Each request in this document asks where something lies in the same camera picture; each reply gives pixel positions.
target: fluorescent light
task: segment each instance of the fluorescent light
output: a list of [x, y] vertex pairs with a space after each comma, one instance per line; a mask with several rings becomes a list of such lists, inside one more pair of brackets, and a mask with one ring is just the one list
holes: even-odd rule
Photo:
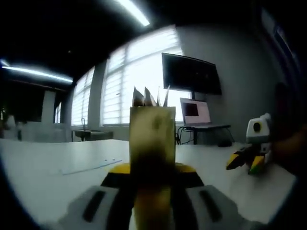
[[1, 64], [2, 64], [3, 66], [10, 66], [10, 65], [8, 64], [8, 62], [7, 62], [6, 60], [4, 60], [4, 59], [1, 59], [0, 62], [1, 62]]
[[54, 76], [54, 75], [51, 75], [51, 74], [46, 74], [46, 73], [42, 73], [42, 72], [35, 71], [35, 70], [22, 69], [22, 68], [16, 68], [16, 67], [8, 67], [8, 66], [2, 66], [2, 68], [10, 69], [10, 70], [15, 70], [15, 71], [20, 71], [20, 72], [25, 72], [25, 73], [31, 73], [31, 74], [39, 75], [39, 76], [55, 78], [55, 79], [58, 79], [58, 80], [61, 80], [61, 81], [67, 81], [67, 82], [72, 83], [72, 80], [70, 80], [70, 79], [62, 78], [62, 77], [57, 77], [57, 76]]
[[140, 21], [140, 23], [142, 23], [143, 26], [147, 26], [150, 24], [144, 14], [130, 0], [115, 1], [118, 1], [123, 7], [125, 7], [137, 20]]

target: window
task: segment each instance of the window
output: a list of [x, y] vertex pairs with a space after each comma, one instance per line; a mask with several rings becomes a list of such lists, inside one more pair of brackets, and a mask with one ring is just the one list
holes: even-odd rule
[[56, 115], [54, 118], [54, 123], [61, 123], [61, 107], [62, 107], [62, 102], [60, 102], [56, 108]]
[[[161, 53], [182, 55], [174, 27], [167, 27], [137, 38], [111, 54], [108, 60], [101, 100], [101, 125], [128, 124], [134, 87], [164, 100]], [[176, 107], [176, 121], [182, 122], [180, 97], [190, 92], [170, 90], [168, 106]]]
[[71, 108], [71, 125], [83, 125], [82, 118], [85, 119], [87, 125], [88, 120], [88, 104], [90, 100], [91, 84], [93, 80], [95, 67], [90, 69], [81, 79], [73, 92], [72, 108]]

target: laptop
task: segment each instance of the laptop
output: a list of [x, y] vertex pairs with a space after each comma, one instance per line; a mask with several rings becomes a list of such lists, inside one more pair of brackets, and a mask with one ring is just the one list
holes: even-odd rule
[[209, 108], [206, 102], [181, 98], [180, 103], [184, 126], [195, 128], [217, 126], [211, 122]]

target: laptop screen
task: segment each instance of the laptop screen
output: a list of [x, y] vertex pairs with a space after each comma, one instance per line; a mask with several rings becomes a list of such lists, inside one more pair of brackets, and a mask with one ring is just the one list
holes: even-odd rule
[[210, 114], [206, 102], [181, 98], [181, 109], [185, 124], [210, 123]]

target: ceiling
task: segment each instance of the ceiling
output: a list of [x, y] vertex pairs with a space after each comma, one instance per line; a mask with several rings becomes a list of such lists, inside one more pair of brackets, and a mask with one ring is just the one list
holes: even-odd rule
[[248, 0], [131, 0], [142, 26], [114, 0], [10, 0], [1, 3], [0, 58], [79, 79], [117, 47], [165, 25], [251, 21]]

